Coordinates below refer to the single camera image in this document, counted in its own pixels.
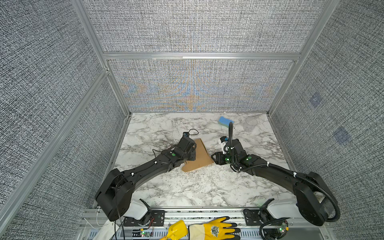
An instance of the blue sponge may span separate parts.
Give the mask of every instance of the blue sponge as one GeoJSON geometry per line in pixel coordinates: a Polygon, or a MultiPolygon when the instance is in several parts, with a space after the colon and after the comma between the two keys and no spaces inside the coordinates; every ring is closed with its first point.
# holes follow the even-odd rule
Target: blue sponge
{"type": "Polygon", "coordinates": [[[220,125],[223,125],[225,127],[229,127],[229,123],[232,122],[232,123],[235,123],[233,122],[232,120],[228,119],[228,118],[225,118],[223,116],[220,117],[220,119],[217,121],[220,125]]]}

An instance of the marble tabletop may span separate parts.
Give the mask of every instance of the marble tabletop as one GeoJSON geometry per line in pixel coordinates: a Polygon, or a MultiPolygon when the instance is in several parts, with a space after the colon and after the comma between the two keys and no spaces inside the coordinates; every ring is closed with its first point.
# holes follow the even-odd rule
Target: marble tabletop
{"type": "MultiPolygon", "coordinates": [[[[217,123],[220,116],[234,121],[233,138],[240,140],[248,154],[288,168],[267,116],[257,113],[134,113],[115,168],[127,170],[152,160],[152,149],[164,150],[177,144],[182,133],[191,128],[199,131],[191,138],[201,138],[208,154],[220,151],[217,139],[228,136],[228,128],[217,123]]],[[[272,197],[294,195],[266,179],[216,164],[192,172],[175,168],[143,184],[132,195],[152,207],[258,207],[272,197]]]]}

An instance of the cardboard box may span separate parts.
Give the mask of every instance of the cardboard box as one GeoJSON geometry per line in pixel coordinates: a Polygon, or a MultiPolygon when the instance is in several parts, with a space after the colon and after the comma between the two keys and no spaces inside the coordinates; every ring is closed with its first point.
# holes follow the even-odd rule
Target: cardboard box
{"type": "Polygon", "coordinates": [[[201,139],[198,138],[198,139],[195,139],[195,143],[196,143],[196,160],[185,161],[185,165],[181,168],[181,170],[183,170],[184,172],[190,172],[192,170],[214,163],[212,158],[209,156],[203,141],[201,141],[201,139]]]}

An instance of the gray fabric wall panel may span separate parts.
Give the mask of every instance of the gray fabric wall panel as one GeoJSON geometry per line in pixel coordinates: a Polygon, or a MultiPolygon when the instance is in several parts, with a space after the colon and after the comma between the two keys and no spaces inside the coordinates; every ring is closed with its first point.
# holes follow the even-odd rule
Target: gray fabric wall panel
{"type": "Polygon", "coordinates": [[[0,4],[0,207],[101,70],[69,0],[0,4]]]}
{"type": "Polygon", "coordinates": [[[300,52],[326,0],[84,0],[104,51],[300,52]]]}
{"type": "Polygon", "coordinates": [[[125,115],[104,80],[4,236],[73,239],[98,190],[125,115]]]}
{"type": "Polygon", "coordinates": [[[290,60],[111,60],[132,111],[267,111],[290,60]]]}
{"type": "Polygon", "coordinates": [[[339,201],[339,240],[382,239],[383,26],[383,1],[342,0],[272,116],[297,169],[339,201]]]}

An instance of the yellow plastic tool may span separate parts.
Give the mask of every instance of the yellow plastic tool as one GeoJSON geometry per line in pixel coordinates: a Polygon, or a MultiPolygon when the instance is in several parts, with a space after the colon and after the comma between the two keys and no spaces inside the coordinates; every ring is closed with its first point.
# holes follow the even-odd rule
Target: yellow plastic tool
{"type": "Polygon", "coordinates": [[[183,220],[178,221],[177,223],[172,224],[169,227],[168,234],[160,240],[179,240],[182,237],[185,237],[188,234],[188,228],[185,225],[183,220]]]}

